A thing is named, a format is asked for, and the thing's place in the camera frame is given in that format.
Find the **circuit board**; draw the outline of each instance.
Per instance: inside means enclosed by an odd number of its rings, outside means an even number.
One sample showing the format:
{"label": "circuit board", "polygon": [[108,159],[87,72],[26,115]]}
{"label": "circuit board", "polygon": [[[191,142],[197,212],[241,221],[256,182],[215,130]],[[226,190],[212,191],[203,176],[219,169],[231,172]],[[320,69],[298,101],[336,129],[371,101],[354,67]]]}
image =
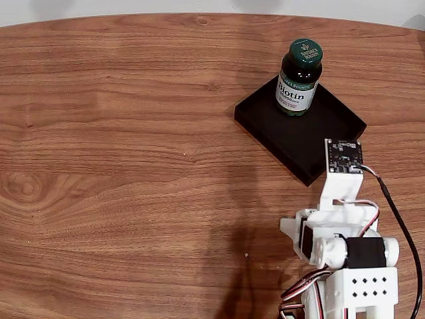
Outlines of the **circuit board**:
{"label": "circuit board", "polygon": [[361,144],[358,141],[326,140],[330,173],[362,174],[356,165],[363,164]]}

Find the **robotic arm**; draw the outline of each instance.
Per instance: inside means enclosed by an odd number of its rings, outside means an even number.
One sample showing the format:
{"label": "robotic arm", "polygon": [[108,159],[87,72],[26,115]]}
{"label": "robotic arm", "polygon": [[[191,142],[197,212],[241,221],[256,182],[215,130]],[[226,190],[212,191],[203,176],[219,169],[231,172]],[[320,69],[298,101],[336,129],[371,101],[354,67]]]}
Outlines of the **robotic arm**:
{"label": "robotic arm", "polygon": [[[280,316],[295,318],[292,310],[304,308],[306,319],[355,319],[358,312],[367,319],[393,319],[398,241],[377,232],[378,205],[356,199],[363,170],[378,175],[363,165],[359,142],[326,139],[325,151],[327,179],[317,209],[280,219],[280,231],[297,255],[319,269],[282,294]],[[299,294],[301,304],[288,304]]]}

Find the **dark green bottle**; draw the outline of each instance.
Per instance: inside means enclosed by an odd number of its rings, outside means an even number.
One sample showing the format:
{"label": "dark green bottle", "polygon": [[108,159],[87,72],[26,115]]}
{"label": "dark green bottle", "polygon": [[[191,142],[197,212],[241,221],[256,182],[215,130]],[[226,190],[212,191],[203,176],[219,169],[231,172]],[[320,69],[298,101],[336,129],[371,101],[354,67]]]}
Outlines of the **dark green bottle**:
{"label": "dark green bottle", "polygon": [[321,74],[321,47],[310,39],[295,40],[282,61],[276,105],[287,115],[307,112]]}

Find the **green bottle cap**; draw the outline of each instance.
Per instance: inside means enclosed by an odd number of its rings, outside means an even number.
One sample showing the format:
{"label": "green bottle cap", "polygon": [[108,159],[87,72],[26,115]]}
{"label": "green bottle cap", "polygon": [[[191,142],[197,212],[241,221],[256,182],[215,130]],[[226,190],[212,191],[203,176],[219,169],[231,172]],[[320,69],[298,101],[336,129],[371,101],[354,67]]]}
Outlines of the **green bottle cap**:
{"label": "green bottle cap", "polygon": [[321,47],[310,39],[295,40],[290,46],[290,54],[300,68],[313,68],[323,58]]}

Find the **wood grain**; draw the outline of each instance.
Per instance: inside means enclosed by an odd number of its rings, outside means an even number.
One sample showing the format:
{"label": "wood grain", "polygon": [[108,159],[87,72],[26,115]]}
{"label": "wood grain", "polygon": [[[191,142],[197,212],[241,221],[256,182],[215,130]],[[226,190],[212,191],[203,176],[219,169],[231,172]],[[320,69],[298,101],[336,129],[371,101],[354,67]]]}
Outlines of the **wood grain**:
{"label": "wood grain", "polygon": [[[306,188],[232,115],[298,37],[368,124],[365,160],[425,264],[425,33],[266,15],[35,23],[0,29],[0,318],[275,318],[311,269],[278,220],[315,207],[324,176]],[[412,255],[371,178],[362,197],[400,242],[408,318]]]}

